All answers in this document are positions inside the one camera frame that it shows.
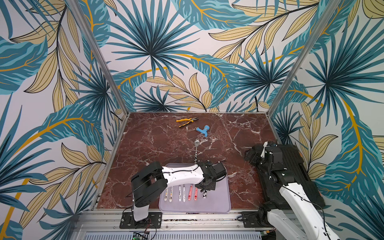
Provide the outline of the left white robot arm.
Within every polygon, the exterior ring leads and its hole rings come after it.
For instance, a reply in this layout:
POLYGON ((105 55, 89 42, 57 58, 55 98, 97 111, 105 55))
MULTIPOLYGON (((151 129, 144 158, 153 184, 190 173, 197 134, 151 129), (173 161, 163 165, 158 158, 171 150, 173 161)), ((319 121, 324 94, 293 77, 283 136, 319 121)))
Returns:
POLYGON ((131 178, 134 220, 140 222, 147 219, 150 204, 167 188, 192 184, 206 193, 214 191, 216 183, 226 175, 227 170, 222 163, 197 161, 194 165, 171 168, 153 162, 131 178))

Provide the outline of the fork with white printed handle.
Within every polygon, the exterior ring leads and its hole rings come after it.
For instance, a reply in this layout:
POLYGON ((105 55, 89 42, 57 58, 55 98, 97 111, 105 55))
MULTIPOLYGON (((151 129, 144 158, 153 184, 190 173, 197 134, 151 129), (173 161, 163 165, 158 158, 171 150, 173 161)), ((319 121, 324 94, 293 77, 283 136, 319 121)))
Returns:
POLYGON ((166 190, 165 190, 165 196, 164 196, 164 201, 165 201, 165 202, 168 200, 168 194, 169 194, 169 189, 166 188, 166 190))

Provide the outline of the spoon with checkered handle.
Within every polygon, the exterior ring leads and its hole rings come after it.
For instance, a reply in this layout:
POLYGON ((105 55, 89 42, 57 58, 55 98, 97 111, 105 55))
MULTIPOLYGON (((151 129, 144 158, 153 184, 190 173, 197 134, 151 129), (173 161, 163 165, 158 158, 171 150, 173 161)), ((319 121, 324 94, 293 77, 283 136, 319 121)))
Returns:
POLYGON ((197 162, 198 162, 198 146, 200 145, 200 140, 199 139, 195 139, 194 145, 195 145, 194 163, 197 164, 197 162))

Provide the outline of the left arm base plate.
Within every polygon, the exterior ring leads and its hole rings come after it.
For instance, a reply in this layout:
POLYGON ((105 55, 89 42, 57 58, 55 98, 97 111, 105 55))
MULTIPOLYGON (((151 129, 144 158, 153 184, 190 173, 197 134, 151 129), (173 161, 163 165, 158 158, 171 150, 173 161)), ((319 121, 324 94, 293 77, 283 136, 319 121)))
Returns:
POLYGON ((135 221, 133 212, 124 212, 120 221, 120 229, 159 229, 162 224, 162 212, 149 212, 146 219, 135 221))

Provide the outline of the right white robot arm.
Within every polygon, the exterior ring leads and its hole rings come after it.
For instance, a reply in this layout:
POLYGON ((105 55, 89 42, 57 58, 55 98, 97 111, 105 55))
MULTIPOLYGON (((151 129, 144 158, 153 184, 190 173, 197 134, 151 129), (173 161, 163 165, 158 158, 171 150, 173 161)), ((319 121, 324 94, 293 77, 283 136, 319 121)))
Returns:
POLYGON ((246 228, 275 228, 286 240, 338 240, 326 223, 325 201, 304 168, 294 145, 265 142, 245 152, 256 167, 265 202, 256 212, 243 212, 246 228))

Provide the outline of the spoon with white printed handle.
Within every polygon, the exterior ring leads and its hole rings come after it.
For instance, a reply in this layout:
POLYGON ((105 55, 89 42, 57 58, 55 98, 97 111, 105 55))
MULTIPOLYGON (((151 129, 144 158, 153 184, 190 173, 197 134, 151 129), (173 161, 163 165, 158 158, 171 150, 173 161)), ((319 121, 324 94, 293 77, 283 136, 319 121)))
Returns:
POLYGON ((169 202, 170 203, 173 201, 173 192, 174 192, 174 187, 172 186, 170 189, 170 194, 169 194, 169 202))

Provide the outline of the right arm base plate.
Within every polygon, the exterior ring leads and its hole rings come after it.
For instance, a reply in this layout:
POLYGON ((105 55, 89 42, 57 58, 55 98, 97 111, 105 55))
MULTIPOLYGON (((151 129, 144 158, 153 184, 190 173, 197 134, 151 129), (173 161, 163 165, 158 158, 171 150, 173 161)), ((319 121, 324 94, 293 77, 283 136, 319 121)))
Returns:
POLYGON ((256 212, 241 212, 237 220, 242 222, 245 228, 267 228, 269 223, 263 218, 263 214, 256 212))

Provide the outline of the fork with pink handle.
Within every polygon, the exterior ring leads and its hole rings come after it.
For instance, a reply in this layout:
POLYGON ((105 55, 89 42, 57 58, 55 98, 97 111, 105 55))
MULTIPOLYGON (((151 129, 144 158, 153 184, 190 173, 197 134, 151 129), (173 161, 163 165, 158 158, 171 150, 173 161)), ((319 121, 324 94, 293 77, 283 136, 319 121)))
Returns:
POLYGON ((197 201, 197 199, 198 199, 198 188, 195 186, 194 201, 197 201))

